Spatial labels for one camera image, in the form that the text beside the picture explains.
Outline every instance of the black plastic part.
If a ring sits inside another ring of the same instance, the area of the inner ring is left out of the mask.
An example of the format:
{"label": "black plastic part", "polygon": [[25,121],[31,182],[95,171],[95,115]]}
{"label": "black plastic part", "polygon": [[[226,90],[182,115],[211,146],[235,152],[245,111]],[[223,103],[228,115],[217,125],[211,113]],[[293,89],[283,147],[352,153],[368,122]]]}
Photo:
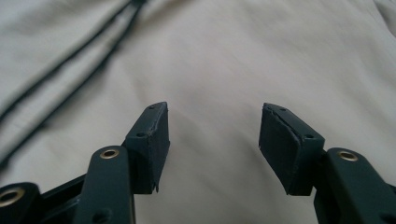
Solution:
{"label": "black plastic part", "polygon": [[310,195],[324,138],[288,109],[264,104],[260,150],[287,194]]}
{"label": "black plastic part", "polygon": [[71,223],[76,213],[85,175],[81,175],[61,186],[42,194],[45,211],[40,223]]}
{"label": "black plastic part", "polygon": [[361,154],[344,148],[329,149],[324,167],[341,211],[338,223],[396,223],[392,188]]}
{"label": "black plastic part", "polygon": [[388,184],[388,186],[393,191],[393,193],[396,195],[396,187],[394,187],[393,185],[390,185],[390,184]]}
{"label": "black plastic part", "polygon": [[39,208],[41,197],[37,185],[33,183],[11,184],[1,188],[0,194],[2,195],[0,197],[0,223],[36,223],[41,217],[42,211]]}
{"label": "black plastic part", "polygon": [[319,224],[339,223],[341,211],[331,191],[318,190],[314,206]]}
{"label": "black plastic part", "polygon": [[151,194],[159,187],[170,146],[166,102],[148,106],[122,144],[128,149],[134,194]]}
{"label": "black plastic part", "polygon": [[104,147],[93,153],[73,223],[135,223],[129,178],[126,148]]}

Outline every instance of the white bedsheet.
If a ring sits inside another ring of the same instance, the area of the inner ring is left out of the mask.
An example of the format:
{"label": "white bedsheet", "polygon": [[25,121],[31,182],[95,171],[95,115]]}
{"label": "white bedsheet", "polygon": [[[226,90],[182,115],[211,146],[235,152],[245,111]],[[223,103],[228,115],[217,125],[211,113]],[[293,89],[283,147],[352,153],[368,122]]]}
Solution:
{"label": "white bedsheet", "polygon": [[[120,3],[2,1],[0,106]],[[287,196],[259,151],[262,104],[290,109],[325,149],[359,152],[396,185],[395,34],[393,0],[150,1],[105,73],[0,185],[45,192],[84,174],[95,150],[120,144],[146,106],[166,101],[171,147],[160,192],[135,196],[137,223],[317,223],[313,196]],[[1,155],[109,36],[7,121]]]}

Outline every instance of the white fabric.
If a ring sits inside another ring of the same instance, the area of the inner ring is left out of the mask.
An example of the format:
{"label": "white fabric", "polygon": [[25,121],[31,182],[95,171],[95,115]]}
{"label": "white fabric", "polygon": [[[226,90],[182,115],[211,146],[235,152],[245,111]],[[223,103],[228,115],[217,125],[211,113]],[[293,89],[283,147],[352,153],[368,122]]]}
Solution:
{"label": "white fabric", "polygon": [[[120,3],[2,1],[1,106]],[[395,34],[392,0],[151,1],[105,73],[0,184],[45,192],[82,175],[95,150],[120,144],[146,106],[166,101],[171,147],[160,192],[135,196],[137,223],[317,223],[313,196],[287,196],[259,151],[262,104],[290,109],[325,149],[359,152],[395,185]],[[8,120],[1,153],[92,65],[106,36]]]}

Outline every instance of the cloth surface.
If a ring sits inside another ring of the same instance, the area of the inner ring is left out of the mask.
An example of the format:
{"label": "cloth surface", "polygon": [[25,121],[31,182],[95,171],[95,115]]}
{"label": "cloth surface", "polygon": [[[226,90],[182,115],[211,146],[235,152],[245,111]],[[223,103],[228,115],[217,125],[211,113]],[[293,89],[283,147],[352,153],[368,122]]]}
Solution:
{"label": "cloth surface", "polygon": [[[2,1],[1,106],[120,3]],[[1,155],[116,32],[20,106],[1,130]],[[0,185],[45,192],[84,174],[94,151],[119,145],[146,106],[166,101],[171,147],[159,193],[135,196],[137,223],[318,223],[315,192],[287,196],[259,151],[262,104],[285,106],[325,149],[359,152],[396,185],[395,34],[390,0],[149,1],[105,72],[13,158]]]}

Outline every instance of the screw hole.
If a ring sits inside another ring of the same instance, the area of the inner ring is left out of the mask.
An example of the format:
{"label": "screw hole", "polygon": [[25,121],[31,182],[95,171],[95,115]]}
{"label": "screw hole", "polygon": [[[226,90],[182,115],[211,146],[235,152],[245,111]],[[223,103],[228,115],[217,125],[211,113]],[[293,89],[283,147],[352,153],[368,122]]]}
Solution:
{"label": "screw hole", "polygon": [[339,151],[338,156],[341,157],[341,159],[346,160],[346,161],[357,161],[358,157],[355,154],[352,154],[347,151]]}
{"label": "screw hole", "polygon": [[109,149],[109,150],[102,152],[100,154],[100,157],[102,157],[102,159],[111,159],[111,158],[118,156],[119,153],[120,152],[116,149]]}
{"label": "screw hole", "polygon": [[110,209],[101,209],[97,211],[92,217],[94,224],[106,224],[111,219],[112,212]]}
{"label": "screw hole", "polygon": [[5,207],[10,204],[15,203],[19,200],[24,194],[24,189],[15,188],[8,189],[0,194],[0,207]]}
{"label": "screw hole", "polygon": [[145,134],[145,133],[137,133],[136,136],[138,136],[138,137],[144,137],[144,136],[146,136],[146,134]]}

